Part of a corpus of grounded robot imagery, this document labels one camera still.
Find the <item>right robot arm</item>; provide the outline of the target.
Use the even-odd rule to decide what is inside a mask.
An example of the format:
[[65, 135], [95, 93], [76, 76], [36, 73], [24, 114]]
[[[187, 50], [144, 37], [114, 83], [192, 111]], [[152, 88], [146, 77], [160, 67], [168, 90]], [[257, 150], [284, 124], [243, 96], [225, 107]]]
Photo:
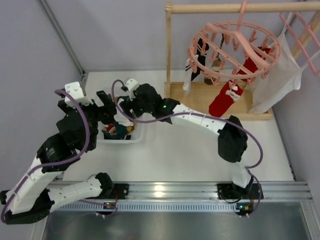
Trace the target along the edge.
[[250, 171], [253, 167], [245, 164], [248, 138], [257, 139], [243, 128], [236, 116], [225, 119], [206, 115], [178, 100], [163, 98], [150, 84], [139, 84], [134, 79], [129, 79], [125, 87], [129, 97], [121, 108], [130, 118], [150, 114], [156, 122], [188, 127], [217, 139], [218, 155], [229, 163], [231, 173], [231, 183], [218, 186], [220, 199], [263, 198], [262, 186]]

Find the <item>plain white sock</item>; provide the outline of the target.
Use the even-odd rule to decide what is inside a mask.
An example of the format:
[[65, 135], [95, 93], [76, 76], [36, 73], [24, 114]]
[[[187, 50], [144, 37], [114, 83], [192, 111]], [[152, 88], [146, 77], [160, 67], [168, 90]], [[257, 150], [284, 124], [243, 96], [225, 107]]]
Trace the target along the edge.
[[135, 122], [132, 122], [128, 119], [120, 119], [117, 121], [120, 125], [125, 126], [125, 127], [132, 127], [135, 125]]

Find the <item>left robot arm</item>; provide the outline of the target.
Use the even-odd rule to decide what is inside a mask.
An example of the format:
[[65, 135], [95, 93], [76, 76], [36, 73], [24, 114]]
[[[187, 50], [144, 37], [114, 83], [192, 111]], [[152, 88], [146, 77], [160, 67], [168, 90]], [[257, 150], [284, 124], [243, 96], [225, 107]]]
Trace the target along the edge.
[[63, 89], [55, 93], [62, 98], [58, 107], [65, 116], [56, 124], [58, 133], [41, 145], [21, 180], [14, 188], [1, 191], [4, 207], [0, 219], [6, 225], [32, 224], [64, 205], [84, 199], [106, 199], [114, 191], [115, 185], [105, 172], [63, 188], [48, 187], [83, 154], [96, 148], [98, 123], [110, 124], [116, 114], [111, 95], [103, 90], [96, 93], [102, 106], [91, 99], [75, 98]]

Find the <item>red Christmas sock front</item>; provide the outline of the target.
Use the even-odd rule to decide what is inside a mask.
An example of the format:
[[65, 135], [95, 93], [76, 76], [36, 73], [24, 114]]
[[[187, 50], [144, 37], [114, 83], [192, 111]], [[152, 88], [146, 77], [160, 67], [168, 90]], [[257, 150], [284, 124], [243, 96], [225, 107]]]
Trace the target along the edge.
[[208, 112], [211, 116], [222, 117], [231, 105], [241, 98], [244, 90], [238, 84], [233, 87], [230, 85], [231, 81], [229, 80], [209, 105]]

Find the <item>pink round clip hanger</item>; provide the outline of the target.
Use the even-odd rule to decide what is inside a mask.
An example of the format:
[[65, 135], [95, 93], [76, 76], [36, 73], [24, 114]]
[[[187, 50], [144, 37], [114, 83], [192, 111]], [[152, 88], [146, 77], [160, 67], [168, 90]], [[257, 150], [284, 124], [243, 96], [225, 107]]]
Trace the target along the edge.
[[[187, 50], [192, 72], [196, 73], [197, 67], [199, 67], [201, 69], [199, 75], [210, 78], [214, 85], [226, 80], [230, 81], [232, 87], [237, 85], [240, 80], [251, 85], [257, 78], [267, 77], [282, 53], [280, 43], [271, 31], [258, 24], [244, 21], [246, 9], [247, 1], [243, 1], [237, 20], [207, 22], [195, 34]], [[220, 49], [222, 34], [224, 35], [224, 43]], [[205, 53], [205, 44], [209, 45], [205, 65], [198, 62], [197, 43], [199, 38], [203, 40], [202, 55]], [[270, 51], [267, 54], [259, 47], [262, 49], [270, 48]], [[213, 71], [211, 66], [217, 53], [220, 53], [220, 69]], [[251, 58], [258, 67], [255, 72], [251, 72], [243, 66], [248, 58]], [[239, 70], [243, 70], [246, 74], [237, 74]]]

